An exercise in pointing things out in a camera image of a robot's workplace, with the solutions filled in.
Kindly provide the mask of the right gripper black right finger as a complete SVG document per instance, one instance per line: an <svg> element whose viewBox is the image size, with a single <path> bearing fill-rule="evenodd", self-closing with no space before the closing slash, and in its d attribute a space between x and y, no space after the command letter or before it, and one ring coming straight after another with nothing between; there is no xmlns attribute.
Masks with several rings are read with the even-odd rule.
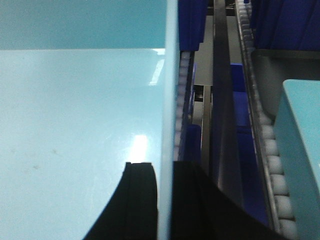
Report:
<svg viewBox="0 0 320 240"><path fill-rule="evenodd" d="M173 164L172 239L282 240L232 202L193 162Z"/></svg>

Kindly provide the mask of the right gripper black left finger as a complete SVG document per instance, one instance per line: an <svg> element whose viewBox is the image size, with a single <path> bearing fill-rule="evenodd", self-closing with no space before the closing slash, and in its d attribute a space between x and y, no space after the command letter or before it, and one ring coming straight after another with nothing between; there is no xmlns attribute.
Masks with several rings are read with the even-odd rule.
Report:
<svg viewBox="0 0 320 240"><path fill-rule="evenodd" d="M85 240L155 240L157 182L150 162L125 164L121 180Z"/></svg>

